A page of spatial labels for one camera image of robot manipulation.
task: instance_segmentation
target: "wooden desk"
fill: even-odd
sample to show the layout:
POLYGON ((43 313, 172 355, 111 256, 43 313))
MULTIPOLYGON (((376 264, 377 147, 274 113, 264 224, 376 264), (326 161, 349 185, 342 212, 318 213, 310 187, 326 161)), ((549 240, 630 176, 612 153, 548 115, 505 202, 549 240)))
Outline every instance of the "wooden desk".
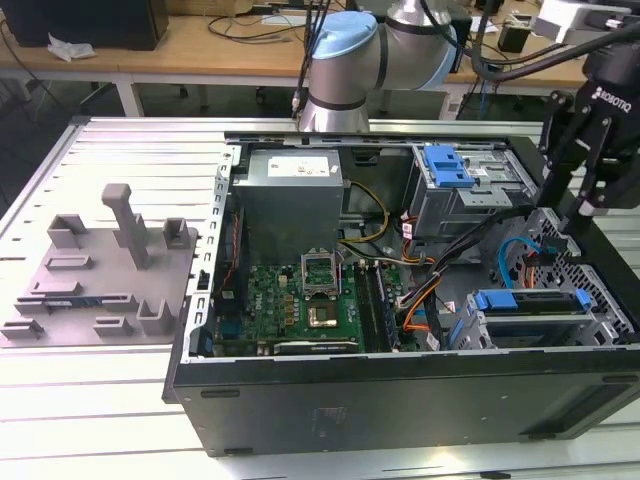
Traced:
MULTIPOLYGON (((537 7, 526 2, 507 0, 499 14, 492 20, 501 24, 513 10, 535 14, 537 7)), ((253 18, 239 22, 250 23, 253 18)), ((225 29, 225 22, 217 28, 225 29)), ((251 35, 275 31, 281 26, 234 25, 229 33, 251 35)), ((249 45, 229 41, 212 35, 207 21, 200 16, 171 17, 169 30, 155 51, 138 52, 120 49, 98 48, 97 56, 74 60, 70 63, 57 59, 46 48, 19 47, 13 37, 10 41, 19 58, 43 80, 79 80, 112 82, 120 94, 127 116, 142 116, 143 111, 137 93, 137 83, 185 83, 202 86, 199 89, 203 104, 206 100, 204 85, 286 86, 296 84, 302 60, 302 44, 293 32, 282 34, 290 39, 286 43, 249 45)), ((498 34, 488 34, 485 43, 495 46, 498 34)), ((531 36, 524 54, 538 50, 549 42, 531 36)), ((486 56, 499 55, 486 49, 486 56)), ((556 88, 578 88, 584 82, 582 60, 574 60, 528 77, 500 86, 500 93, 520 95, 547 95, 556 88)), ((29 79, 30 76, 13 59, 4 45, 0 45, 0 77, 29 79)), ((457 115, 464 95, 475 81, 475 74, 467 58, 460 71, 447 77, 437 90, 444 91, 445 102, 441 119, 453 119, 457 115)))

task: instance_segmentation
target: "gray power supply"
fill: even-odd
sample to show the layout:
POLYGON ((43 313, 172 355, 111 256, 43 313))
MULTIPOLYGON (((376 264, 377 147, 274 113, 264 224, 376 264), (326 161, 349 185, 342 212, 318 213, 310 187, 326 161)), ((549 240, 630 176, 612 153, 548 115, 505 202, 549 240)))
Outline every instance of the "gray power supply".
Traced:
POLYGON ((343 180, 337 150, 256 150, 234 187, 244 205, 251 261, 300 261, 332 251, 338 238, 343 180))

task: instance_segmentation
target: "white table frame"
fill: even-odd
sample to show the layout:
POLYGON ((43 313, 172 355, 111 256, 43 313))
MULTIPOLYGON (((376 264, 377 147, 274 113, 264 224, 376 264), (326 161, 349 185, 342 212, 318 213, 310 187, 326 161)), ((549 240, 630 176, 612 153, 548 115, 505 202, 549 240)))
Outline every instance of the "white table frame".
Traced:
MULTIPOLYGON (((120 102, 127 117, 144 117, 144 110, 140 101, 137 84, 188 84, 198 86, 198 95, 202 106, 207 106, 207 85, 243 85, 254 87, 295 87, 295 77, 276 77, 258 75, 202 75, 188 73, 130 73, 130 72, 93 72, 71 70, 39 70, 32 69, 41 80, 63 80, 79 82, 109 82, 116 85, 120 102)), ((0 78, 29 80, 31 76, 21 68, 0 68, 0 78)), ((445 83, 433 91, 445 93, 440 110, 440 120, 455 120, 465 95, 473 82, 445 83)), ((562 89, 575 91, 576 89, 560 86, 526 86, 500 85, 498 95, 548 96, 553 90, 562 89)), ((390 92, 383 94, 381 111, 389 110, 390 92)))

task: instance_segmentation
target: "black box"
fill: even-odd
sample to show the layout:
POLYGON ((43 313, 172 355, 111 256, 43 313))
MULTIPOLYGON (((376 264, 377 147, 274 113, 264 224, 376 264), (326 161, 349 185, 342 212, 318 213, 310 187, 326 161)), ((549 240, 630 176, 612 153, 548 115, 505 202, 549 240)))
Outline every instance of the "black box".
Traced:
POLYGON ((49 44, 49 33, 94 47, 154 50, 169 25, 164 0, 0 0, 23 47, 49 44))
POLYGON ((505 23, 498 39, 498 48, 502 52, 520 53, 527 43, 531 28, 528 26, 505 23))

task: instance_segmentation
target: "white paper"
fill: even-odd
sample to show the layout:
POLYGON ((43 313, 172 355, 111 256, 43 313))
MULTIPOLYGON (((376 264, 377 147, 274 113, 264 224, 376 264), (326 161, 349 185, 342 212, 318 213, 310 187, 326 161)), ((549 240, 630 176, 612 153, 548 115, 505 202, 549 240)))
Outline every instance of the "white paper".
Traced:
POLYGON ((89 43, 63 42, 51 34, 49 34, 49 41, 51 43, 47 46, 47 50, 65 62, 70 62, 74 58, 89 58, 96 56, 96 52, 93 51, 93 47, 89 43))
POLYGON ((328 177, 327 157, 271 157, 267 166, 269 177, 328 177))
MULTIPOLYGON (((315 14, 311 14, 311 20, 315 19, 315 14)), ((263 15, 262 25, 282 25, 289 27, 302 26, 307 22, 306 15, 263 15)))
MULTIPOLYGON (((480 26, 480 16, 474 15, 471 17, 471 31, 473 33, 478 33, 478 27, 480 26)), ((484 29, 484 33, 494 33, 498 31, 498 27, 496 27, 491 20, 487 21, 487 28, 484 29)))

